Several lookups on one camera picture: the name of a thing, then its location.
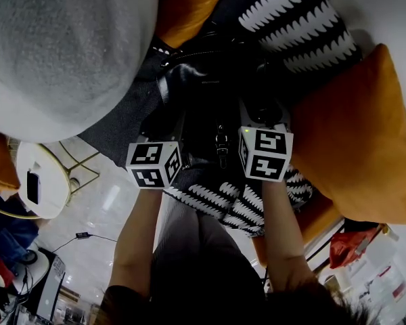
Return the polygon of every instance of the forearm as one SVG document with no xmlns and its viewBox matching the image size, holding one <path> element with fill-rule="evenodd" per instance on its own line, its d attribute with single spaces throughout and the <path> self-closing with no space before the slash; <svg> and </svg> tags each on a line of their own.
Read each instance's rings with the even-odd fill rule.
<svg viewBox="0 0 406 325">
<path fill-rule="evenodd" d="M 262 191 L 269 278 L 274 290 L 285 290 L 309 280 L 313 273 L 285 183 L 264 181 Z"/>
<path fill-rule="evenodd" d="M 143 296 L 149 295 L 152 251 L 161 198 L 162 192 L 159 190 L 140 190 L 116 244 L 110 285 L 126 285 Z"/>
<path fill-rule="evenodd" d="M 289 259 L 304 255 L 298 222 L 283 182 L 263 182 L 265 237 L 268 256 Z"/>
</svg>

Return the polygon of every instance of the gray pillow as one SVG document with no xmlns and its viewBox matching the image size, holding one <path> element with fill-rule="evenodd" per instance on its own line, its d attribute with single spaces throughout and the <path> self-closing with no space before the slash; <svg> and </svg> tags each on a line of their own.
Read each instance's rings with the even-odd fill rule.
<svg viewBox="0 0 406 325">
<path fill-rule="evenodd" d="M 76 135 L 123 98 L 152 39 L 158 0 L 0 0 L 0 132 Z"/>
</svg>

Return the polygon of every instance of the dark gray fabric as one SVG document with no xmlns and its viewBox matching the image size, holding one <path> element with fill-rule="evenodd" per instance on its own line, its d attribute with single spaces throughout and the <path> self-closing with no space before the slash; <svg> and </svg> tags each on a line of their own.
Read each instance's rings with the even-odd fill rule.
<svg viewBox="0 0 406 325">
<path fill-rule="evenodd" d="M 79 135 L 119 167 L 125 167 L 129 144 L 137 141 L 143 120 L 162 104 L 156 75 L 160 72 L 161 61 L 168 55 L 159 49 L 172 51 L 155 37 L 123 99 L 102 120 Z"/>
</svg>

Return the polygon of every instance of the tiled floor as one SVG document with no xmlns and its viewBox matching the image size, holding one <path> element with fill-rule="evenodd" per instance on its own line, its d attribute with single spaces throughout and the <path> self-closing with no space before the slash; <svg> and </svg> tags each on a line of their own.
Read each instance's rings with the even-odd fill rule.
<svg viewBox="0 0 406 325">
<path fill-rule="evenodd" d="M 83 160 L 96 152 L 77 137 L 68 139 L 63 144 L 77 160 Z M 74 164 L 59 143 L 49 144 L 47 147 L 65 166 Z M 60 215 L 41 229 L 36 240 L 39 246 L 53 251 L 75 237 L 77 232 L 89 232 L 117 240 L 133 208 L 138 189 L 131 183 L 124 169 L 116 167 L 101 154 L 86 165 L 99 171 L 101 177 L 78 191 Z M 92 174 L 77 168 L 71 176 L 83 184 Z M 169 198 L 163 199 L 162 208 L 165 208 L 166 201 Z M 263 275 L 264 270 L 256 260 L 251 240 L 241 232 L 229 232 L 258 273 Z M 74 240 L 61 248 L 57 254 L 66 264 L 64 286 L 88 301 L 99 303 L 110 279 L 114 247 L 114 242 L 91 237 L 87 240 Z"/>
</svg>

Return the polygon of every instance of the white round table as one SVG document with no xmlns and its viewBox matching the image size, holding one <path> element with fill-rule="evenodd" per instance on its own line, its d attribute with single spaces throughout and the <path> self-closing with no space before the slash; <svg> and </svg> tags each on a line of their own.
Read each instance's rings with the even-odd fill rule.
<svg viewBox="0 0 406 325">
<path fill-rule="evenodd" d="M 21 142 L 16 155 L 22 202 L 39 217 L 52 219 L 59 215 L 71 195 L 70 180 L 60 161 L 40 144 Z M 38 204 L 27 196 L 27 173 L 39 177 Z"/>
</svg>

